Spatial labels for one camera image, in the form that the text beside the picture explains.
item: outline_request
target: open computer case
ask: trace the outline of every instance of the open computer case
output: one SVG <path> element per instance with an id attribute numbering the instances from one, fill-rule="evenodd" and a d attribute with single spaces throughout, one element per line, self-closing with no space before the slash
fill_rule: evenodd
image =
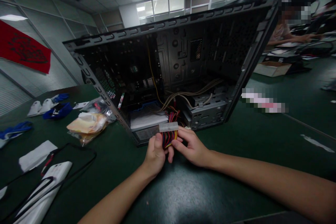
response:
<path id="1" fill-rule="evenodd" d="M 229 120 L 276 26 L 280 3 L 238 1 L 64 45 L 141 146 L 162 122 L 147 107 L 160 109 L 159 100 L 165 103 L 172 93 L 189 93 L 171 101 L 180 110 L 178 120 L 183 126 L 201 130 Z M 151 114 L 154 117 L 148 123 Z M 133 117 L 140 122 L 136 127 Z"/>

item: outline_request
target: human hand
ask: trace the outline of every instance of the human hand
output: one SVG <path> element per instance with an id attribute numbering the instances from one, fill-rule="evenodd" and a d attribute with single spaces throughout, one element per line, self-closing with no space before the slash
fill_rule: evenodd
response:
<path id="1" fill-rule="evenodd" d="M 296 36 L 296 37 L 292 38 L 292 42 L 309 43 L 309 42 L 311 42 L 313 37 L 315 37 L 314 34 L 306 34 L 306 35 L 302 35 L 302 36 Z"/>
<path id="2" fill-rule="evenodd" d="M 172 146 L 169 146 L 165 150 L 162 148 L 162 136 L 160 133 L 157 133 L 155 136 L 151 137 L 148 143 L 145 160 L 141 165 L 141 168 L 146 173 L 146 175 L 150 177 L 157 176 L 165 163 L 167 153 L 168 162 L 172 163 L 174 148 Z"/>
<path id="3" fill-rule="evenodd" d="M 208 167 L 211 151 L 208 150 L 195 132 L 179 126 L 177 140 L 172 141 L 175 149 L 182 153 L 191 163 L 200 167 Z M 181 143 L 181 138 L 188 142 L 188 146 Z"/>

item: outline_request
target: red flag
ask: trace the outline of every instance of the red flag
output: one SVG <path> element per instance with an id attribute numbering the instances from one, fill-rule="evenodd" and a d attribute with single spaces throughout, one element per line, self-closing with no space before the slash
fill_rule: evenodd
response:
<path id="1" fill-rule="evenodd" d="M 0 57 L 48 74 L 51 50 L 0 21 Z"/>

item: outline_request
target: power supply connector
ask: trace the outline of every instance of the power supply connector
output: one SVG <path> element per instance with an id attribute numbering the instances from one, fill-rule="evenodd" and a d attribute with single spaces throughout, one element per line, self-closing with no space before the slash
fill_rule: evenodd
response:
<path id="1" fill-rule="evenodd" d="M 167 122 L 159 124 L 159 132 L 176 131 L 179 128 L 177 122 Z"/>

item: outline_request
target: cardboard box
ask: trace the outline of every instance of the cardboard box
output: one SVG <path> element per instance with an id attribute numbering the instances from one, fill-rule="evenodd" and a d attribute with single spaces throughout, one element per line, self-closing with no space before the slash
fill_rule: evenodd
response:
<path id="1" fill-rule="evenodd" d="M 275 77 L 279 75 L 285 75 L 288 69 L 291 67 L 291 65 L 292 64 L 284 64 L 281 62 L 265 61 L 259 63 L 255 67 L 254 72 L 269 77 Z"/>

